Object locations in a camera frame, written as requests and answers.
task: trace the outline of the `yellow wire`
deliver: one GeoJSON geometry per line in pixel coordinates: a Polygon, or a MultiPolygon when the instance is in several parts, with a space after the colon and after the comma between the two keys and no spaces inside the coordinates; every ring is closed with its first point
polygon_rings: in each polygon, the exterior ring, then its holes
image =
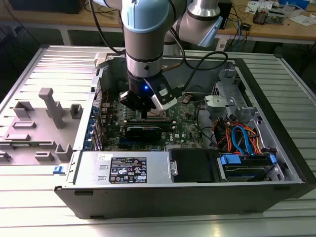
{"type": "Polygon", "coordinates": [[[261,149],[260,149],[260,146],[259,146],[259,139],[258,139],[258,137],[257,137],[257,147],[258,147],[259,153],[262,154],[261,149]]]}

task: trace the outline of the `blue drive bracket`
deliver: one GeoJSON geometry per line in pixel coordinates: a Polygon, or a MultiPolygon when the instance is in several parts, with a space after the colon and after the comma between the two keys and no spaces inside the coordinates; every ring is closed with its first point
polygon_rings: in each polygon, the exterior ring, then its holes
{"type": "Polygon", "coordinates": [[[221,156],[222,165],[226,164],[241,164],[240,157],[235,154],[225,154],[221,156]]]}

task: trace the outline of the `table leg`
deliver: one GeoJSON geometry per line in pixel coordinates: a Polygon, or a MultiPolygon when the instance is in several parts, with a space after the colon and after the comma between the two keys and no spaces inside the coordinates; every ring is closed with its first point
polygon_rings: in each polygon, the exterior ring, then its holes
{"type": "Polygon", "coordinates": [[[68,28],[61,27],[59,30],[60,30],[61,37],[63,38],[64,45],[72,45],[72,42],[68,33],[68,28]]]}
{"type": "Polygon", "coordinates": [[[216,51],[224,51],[227,41],[231,38],[231,35],[220,35],[217,46],[216,46],[216,51]]]}

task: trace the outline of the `blue clip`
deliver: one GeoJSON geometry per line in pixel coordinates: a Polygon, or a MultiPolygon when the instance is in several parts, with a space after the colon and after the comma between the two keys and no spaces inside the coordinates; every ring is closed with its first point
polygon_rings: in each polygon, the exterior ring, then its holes
{"type": "Polygon", "coordinates": [[[92,134],[90,134],[90,133],[87,133],[86,135],[85,135],[85,138],[86,139],[90,139],[92,137],[92,134]]]}
{"type": "Polygon", "coordinates": [[[97,107],[92,106],[92,110],[91,110],[92,113],[97,113],[98,111],[99,111],[99,110],[98,110],[97,107]]]}
{"type": "Polygon", "coordinates": [[[93,119],[89,119],[89,125],[94,125],[95,121],[93,119]]]}
{"type": "Polygon", "coordinates": [[[54,168],[53,174],[65,174],[63,166],[56,166],[54,168]]]}
{"type": "Polygon", "coordinates": [[[233,141],[233,145],[236,147],[237,150],[240,151],[240,153],[241,153],[242,155],[245,155],[245,152],[242,150],[242,148],[240,148],[240,147],[238,146],[238,144],[237,144],[237,142],[236,142],[235,133],[236,133],[236,130],[237,130],[238,128],[242,131],[243,136],[244,136],[244,138],[245,138],[245,145],[246,145],[246,148],[247,148],[247,152],[248,152],[249,154],[253,154],[252,147],[251,147],[251,145],[249,144],[248,134],[247,134],[246,130],[243,129],[242,127],[240,127],[240,126],[236,126],[236,127],[234,127],[233,130],[232,130],[232,141],[233,141]]]}
{"type": "Polygon", "coordinates": [[[277,158],[275,155],[270,155],[270,159],[272,161],[273,164],[276,164],[277,163],[277,158]]]}
{"type": "Polygon", "coordinates": [[[93,131],[93,127],[91,127],[90,125],[87,127],[88,132],[92,132],[93,131]]]}
{"type": "Polygon", "coordinates": [[[240,157],[235,154],[225,154],[221,157],[222,165],[225,164],[241,164],[240,157]]]}
{"type": "Polygon", "coordinates": [[[90,147],[90,144],[91,144],[91,143],[88,142],[88,141],[84,141],[84,142],[83,142],[83,145],[84,145],[85,147],[90,147]]]}

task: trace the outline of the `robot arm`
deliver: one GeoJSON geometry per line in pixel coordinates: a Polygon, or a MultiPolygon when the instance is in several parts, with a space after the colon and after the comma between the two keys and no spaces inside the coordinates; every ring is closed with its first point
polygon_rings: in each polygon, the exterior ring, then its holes
{"type": "Polygon", "coordinates": [[[144,117],[151,108],[176,104],[176,89],[162,75],[165,36],[173,27],[181,40],[211,45],[222,22],[218,0],[94,0],[121,10],[124,24],[129,91],[120,101],[144,117]]]}

